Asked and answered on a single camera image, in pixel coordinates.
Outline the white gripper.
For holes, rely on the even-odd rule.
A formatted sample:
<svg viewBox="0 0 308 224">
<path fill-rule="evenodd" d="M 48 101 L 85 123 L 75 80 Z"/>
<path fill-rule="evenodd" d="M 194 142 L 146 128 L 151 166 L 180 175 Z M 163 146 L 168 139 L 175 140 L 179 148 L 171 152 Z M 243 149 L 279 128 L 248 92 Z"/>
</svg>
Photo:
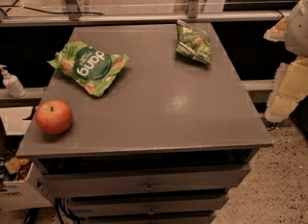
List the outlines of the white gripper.
<svg viewBox="0 0 308 224">
<path fill-rule="evenodd" d="M 289 17 L 281 18 L 266 30 L 264 39 L 285 40 L 286 49 L 298 55 L 293 62 L 282 62 L 277 68 L 267 102 L 266 120 L 281 122 L 308 95 L 308 0 L 299 0 Z"/>
</svg>

